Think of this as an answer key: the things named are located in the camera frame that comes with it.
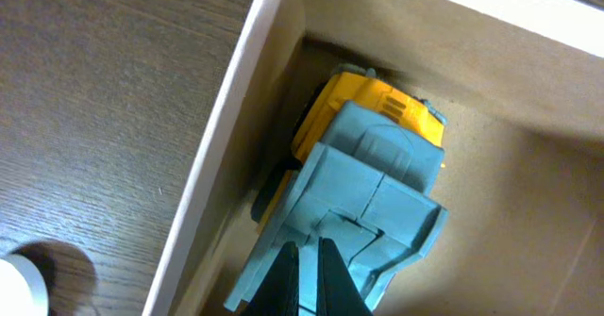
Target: cardboard box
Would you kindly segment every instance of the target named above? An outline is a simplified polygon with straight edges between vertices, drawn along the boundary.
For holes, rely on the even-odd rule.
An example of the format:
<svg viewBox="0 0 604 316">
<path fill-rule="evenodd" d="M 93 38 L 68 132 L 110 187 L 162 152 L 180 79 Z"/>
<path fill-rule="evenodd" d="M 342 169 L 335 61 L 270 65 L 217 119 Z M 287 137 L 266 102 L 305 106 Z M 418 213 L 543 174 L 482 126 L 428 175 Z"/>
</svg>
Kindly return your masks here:
<svg viewBox="0 0 604 316">
<path fill-rule="evenodd" d="M 249 203 L 342 60 L 450 122 L 431 195 L 448 225 L 376 314 L 602 310 L 602 37 L 604 12 L 572 0 L 254 0 L 143 313 L 198 314 L 219 274 L 228 293 Z"/>
</svg>

